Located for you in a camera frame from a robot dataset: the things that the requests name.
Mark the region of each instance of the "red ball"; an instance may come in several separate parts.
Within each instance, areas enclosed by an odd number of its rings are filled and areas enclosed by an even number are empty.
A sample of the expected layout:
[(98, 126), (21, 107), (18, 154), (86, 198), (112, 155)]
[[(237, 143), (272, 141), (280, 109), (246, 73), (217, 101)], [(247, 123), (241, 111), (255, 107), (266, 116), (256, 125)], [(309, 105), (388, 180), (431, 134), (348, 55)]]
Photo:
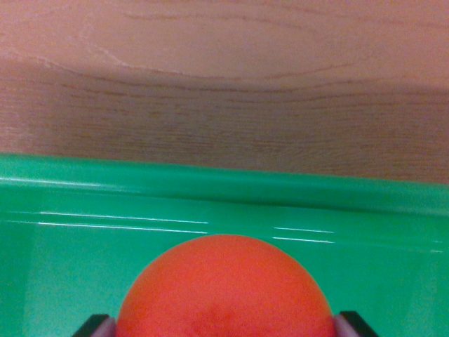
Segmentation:
[(116, 337), (335, 337), (329, 304), (291, 256), (258, 239), (212, 235), (148, 265)]

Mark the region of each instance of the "wood grain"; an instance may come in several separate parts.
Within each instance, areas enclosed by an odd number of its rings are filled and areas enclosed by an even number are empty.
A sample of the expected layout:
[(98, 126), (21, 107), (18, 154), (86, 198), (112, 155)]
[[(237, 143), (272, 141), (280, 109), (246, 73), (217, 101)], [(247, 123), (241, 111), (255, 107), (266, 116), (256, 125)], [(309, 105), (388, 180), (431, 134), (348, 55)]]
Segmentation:
[(443, 1), (0, 13), (0, 151), (449, 183)]

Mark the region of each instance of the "green plastic tray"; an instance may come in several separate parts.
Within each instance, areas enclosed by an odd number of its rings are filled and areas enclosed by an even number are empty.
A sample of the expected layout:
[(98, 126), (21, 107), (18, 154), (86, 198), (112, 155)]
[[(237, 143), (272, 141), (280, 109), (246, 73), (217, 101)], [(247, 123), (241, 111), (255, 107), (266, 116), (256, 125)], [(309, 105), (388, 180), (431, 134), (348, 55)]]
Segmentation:
[(117, 316), (156, 256), (215, 233), (275, 244), (381, 336), (449, 336), (445, 185), (4, 155), (0, 230), (0, 336)]

